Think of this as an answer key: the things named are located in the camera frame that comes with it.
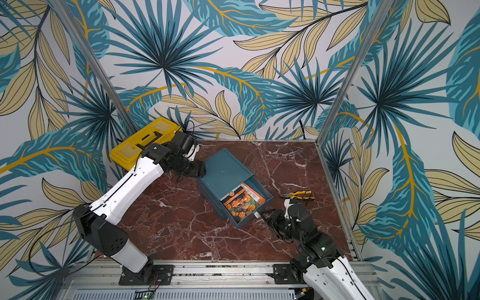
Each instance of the wall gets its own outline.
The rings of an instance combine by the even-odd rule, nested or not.
[[[379,1],[289,2],[112,1],[100,62],[140,127],[313,139]]]
[[[106,24],[96,1],[72,3],[91,24]],[[107,154],[125,133],[46,1],[2,1],[0,12],[1,298],[54,299],[61,279],[34,274],[28,253],[34,269],[50,276],[89,259],[90,247],[68,222],[72,209],[96,200],[122,175]]]
[[[399,7],[323,154],[388,299],[479,299],[480,3],[399,0],[391,13]]]

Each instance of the pliers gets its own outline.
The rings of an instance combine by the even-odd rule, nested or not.
[[[301,200],[315,199],[315,197],[312,197],[312,191],[289,192],[289,193],[280,195],[280,197],[285,199],[301,199]]]

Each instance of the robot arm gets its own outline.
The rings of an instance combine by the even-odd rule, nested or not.
[[[199,146],[183,132],[175,132],[171,141],[151,143],[140,153],[135,166],[107,193],[89,207],[78,206],[73,217],[82,238],[134,273],[146,283],[151,278],[152,261],[116,225],[138,196],[164,172],[174,171],[188,177],[203,177],[205,164],[194,159]]]
[[[300,243],[299,255],[290,261],[292,277],[307,283],[325,300],[375,300],[341,249],[318,231],[307,208],[292,200],[285,201],[285,207],[286,213],[275,209],[265,221],[280,239]]]

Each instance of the marble table surface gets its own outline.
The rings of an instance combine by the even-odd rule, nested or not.
[[[283,208],[280,194],[312,190],[307,202],[318,229],[347,253],[348,245],[324,170],[309,142],[201,141],[197,158],[228,149],[274,196],[271,208]],[[154,181],[119,223],[132,242],[152,259],[288,261],[293,244],[279,240],[261,219],[241,229],[221,220],[200,195],[193,178],[165,174]]]

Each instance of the blue drawer box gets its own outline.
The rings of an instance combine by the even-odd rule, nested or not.
[[[222,149],[207,158],[205,160],[205,169],[207,170],[205,176],[203,178],[197,178],[198,190],[214,208],[218,216],[222,220],[229,218],[235,228],[242,227],[254,217],[255,212],[264,211],[265,207],[267,207],[273,199],[272,194],[258,182],[253,173],[239,162],[227,149]],[[254,210],[253,213],[237,223],[228,209],[220,202],[220,199],[243,182],[264,197],[266,201]]]

